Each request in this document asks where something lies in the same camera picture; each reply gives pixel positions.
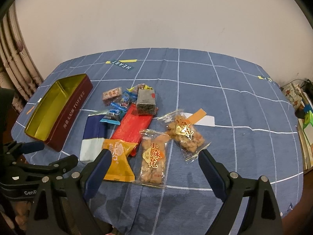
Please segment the yellow brown candy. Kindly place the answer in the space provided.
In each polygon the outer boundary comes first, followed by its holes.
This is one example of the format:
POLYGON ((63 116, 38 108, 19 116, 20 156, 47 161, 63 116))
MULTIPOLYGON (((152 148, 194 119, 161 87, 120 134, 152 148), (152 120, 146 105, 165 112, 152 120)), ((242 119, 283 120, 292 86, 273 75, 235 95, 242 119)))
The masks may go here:
POLYGON ((153 88, 146 85, 145 83, 140 83, 127 89, 128 92, 132 92, 136 94, 138 94, 139 90, 153 90, 153 88))

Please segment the fried twist bag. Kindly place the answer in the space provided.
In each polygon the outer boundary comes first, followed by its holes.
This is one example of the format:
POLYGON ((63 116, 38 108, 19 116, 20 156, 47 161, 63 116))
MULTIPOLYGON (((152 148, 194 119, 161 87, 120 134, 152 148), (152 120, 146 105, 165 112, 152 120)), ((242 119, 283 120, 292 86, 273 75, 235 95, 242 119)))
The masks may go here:
POLYGON ((186 163, 198 158, 199 152, 211 143, 187 120, 182 109, 167 113, 157 119, 166 127, 166 133, 180 147, 186 163))
POLYGON ((141 166, 135 183, 150 187, 165 186, 167 149, 170 136, 155 130, 141 130, 141 166))

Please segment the cluttered shelf items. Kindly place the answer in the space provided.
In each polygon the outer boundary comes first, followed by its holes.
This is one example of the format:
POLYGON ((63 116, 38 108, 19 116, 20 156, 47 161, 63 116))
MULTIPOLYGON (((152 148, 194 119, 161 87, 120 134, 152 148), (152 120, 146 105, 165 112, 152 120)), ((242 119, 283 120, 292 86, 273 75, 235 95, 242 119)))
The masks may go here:
POLYGON ((312 168, 312 147, 309 144, 303 126, 305 123, 305 105, 309 104, 307 94, 301 89, 299 84, 290 82, 281 87, 281 90, 289 103, 294 108, 294 113, 298 119, 297 130, 299 133, 301 152, 303 157, 303 170, 306 172, 312 168))

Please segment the beige patterned curtain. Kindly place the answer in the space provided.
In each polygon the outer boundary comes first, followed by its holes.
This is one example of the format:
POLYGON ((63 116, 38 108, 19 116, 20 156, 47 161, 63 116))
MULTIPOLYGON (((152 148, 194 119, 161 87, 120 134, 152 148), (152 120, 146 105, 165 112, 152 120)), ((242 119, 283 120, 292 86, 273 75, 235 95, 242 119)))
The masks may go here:
POLYGON ((20 113, 43 83, 43 78, 25 45, 15 4, 11 5, 1 20, 0 52, 1 88, 14 91, 12 106, 20 113))

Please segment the orange tape strip right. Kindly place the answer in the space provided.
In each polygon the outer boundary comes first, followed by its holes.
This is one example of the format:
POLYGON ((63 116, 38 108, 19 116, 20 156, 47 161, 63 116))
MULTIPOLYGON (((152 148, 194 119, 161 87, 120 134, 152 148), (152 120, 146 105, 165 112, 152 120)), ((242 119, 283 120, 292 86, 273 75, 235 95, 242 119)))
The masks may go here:
POLYGON ((192 115, 190 115, 187 120, 191 123, 191 124, 196 124, 197 122, 199 122, 201 119, 203 119, 206 116, 206 112, 200 108, 198 111, 196 111, 195 113, 193 113, 192 115))

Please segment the brown red brick candy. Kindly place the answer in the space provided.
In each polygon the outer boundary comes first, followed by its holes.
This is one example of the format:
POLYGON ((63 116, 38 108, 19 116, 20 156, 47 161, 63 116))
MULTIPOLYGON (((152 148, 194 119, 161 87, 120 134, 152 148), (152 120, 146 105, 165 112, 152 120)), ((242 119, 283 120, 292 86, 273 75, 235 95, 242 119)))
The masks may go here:
POLYGON ((102 93, 102 101, 108 102, 122 95, 122 88, 116 87, 102 93))

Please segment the maroon gold toffee tin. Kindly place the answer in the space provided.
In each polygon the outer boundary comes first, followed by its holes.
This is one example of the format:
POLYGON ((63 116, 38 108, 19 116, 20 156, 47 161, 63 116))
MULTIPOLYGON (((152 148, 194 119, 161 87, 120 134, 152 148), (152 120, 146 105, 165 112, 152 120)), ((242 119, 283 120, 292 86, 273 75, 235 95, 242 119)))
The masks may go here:
POLYGON ((86 74, 55 81, 34 109, 25 127, 25 134, 60 152, 92 89, 93 85, 86 74))

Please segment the blue checked tablecloth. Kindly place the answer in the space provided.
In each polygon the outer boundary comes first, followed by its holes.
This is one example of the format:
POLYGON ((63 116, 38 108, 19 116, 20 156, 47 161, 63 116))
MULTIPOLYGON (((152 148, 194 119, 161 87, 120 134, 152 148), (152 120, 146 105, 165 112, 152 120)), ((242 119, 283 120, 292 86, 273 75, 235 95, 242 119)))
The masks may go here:
POLYGON ((77 171, 102 149, 110 173, 90 200, 92 214, 123 234, 205 234, 218 214, 223 183, 210 186, 199 160, 209 152, 236 179, 270 189, 278 213, 302 195, 303 166, 294 108, 260 66, 232 56, 189 49, 137 48, 102 52, 61 63, 18 117, 18 142, 45 138, 56 107, 53 87, 87 76, 61 128, 61 150, 27 154, 47 165, 78 157, 77 171))

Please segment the navy white snack packet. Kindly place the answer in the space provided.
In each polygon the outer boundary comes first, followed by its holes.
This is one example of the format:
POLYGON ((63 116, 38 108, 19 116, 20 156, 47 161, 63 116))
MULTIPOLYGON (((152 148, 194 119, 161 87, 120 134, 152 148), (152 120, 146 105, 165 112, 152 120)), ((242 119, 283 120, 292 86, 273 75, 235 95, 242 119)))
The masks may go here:
POLYGON ((102 150, 107 137, 107 125, 101 122, 103 117, 104 111, 94 112, 87 117, 79 156, 83 163, 94 161, 102 150))

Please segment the dark seaweed snack block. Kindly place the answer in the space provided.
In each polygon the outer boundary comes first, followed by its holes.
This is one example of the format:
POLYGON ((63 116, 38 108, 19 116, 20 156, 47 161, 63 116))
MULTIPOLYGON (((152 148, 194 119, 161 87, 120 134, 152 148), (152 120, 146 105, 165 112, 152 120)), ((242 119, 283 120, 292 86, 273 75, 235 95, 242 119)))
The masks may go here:
POLYGON ((139 115, 156 114, 156 94, 153 89, 139 89, 136 108, 139 115))

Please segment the blue plum candy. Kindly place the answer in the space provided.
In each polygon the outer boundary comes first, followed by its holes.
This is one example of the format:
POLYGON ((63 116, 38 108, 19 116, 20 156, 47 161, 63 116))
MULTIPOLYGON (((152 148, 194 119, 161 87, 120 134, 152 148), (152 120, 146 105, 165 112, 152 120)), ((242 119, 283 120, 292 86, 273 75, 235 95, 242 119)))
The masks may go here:
POLYGON ((117 108, 113 108, 113 109, 106 109, 104 111, 101 112, 101 123, 108 123, 108 124, 112 124, 112 125, 120 125, 121 124, 121 120, 123 119, 123 117, 126 115, 126 110, 124 109, 117 109, 117 108))

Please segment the red snack packet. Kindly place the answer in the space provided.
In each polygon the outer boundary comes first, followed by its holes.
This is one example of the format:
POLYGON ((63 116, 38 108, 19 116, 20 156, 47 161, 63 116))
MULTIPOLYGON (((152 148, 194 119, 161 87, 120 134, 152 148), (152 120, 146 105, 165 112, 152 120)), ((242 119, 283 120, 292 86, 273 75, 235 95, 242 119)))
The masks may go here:
POLYGON ((130 152, 131 157, 136 156, 137 149, 141 143, 140 131, 148 129, 152 118, 152 115, 139 115, 136 105, 131 104, 126 115, 121 120, 121 124, 114 131, 111 139, 121 139, 125 142, 136 143, 136 148, 130 152))

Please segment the orange snack packet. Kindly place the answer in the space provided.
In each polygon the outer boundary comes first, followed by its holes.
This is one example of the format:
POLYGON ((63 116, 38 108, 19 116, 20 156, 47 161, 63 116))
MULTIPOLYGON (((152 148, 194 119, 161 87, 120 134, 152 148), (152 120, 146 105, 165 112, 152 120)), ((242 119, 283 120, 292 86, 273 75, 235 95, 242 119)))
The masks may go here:
POLYGON ((102 148, 111 152, 112 163, 103 179, 127 183, 135 181, 135 175, 127 158, 136 147, 137 143, 125 142, 121 139, 105 139, 102 148))

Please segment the white paper patch right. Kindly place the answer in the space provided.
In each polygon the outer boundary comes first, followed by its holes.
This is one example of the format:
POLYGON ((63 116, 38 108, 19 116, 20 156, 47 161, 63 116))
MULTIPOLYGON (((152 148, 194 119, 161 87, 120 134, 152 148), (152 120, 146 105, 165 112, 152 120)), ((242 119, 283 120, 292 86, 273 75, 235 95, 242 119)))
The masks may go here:
POLYGON ((202 119, 196 121, 194 125, 215 127, 215 117, 206 115, 202 119))

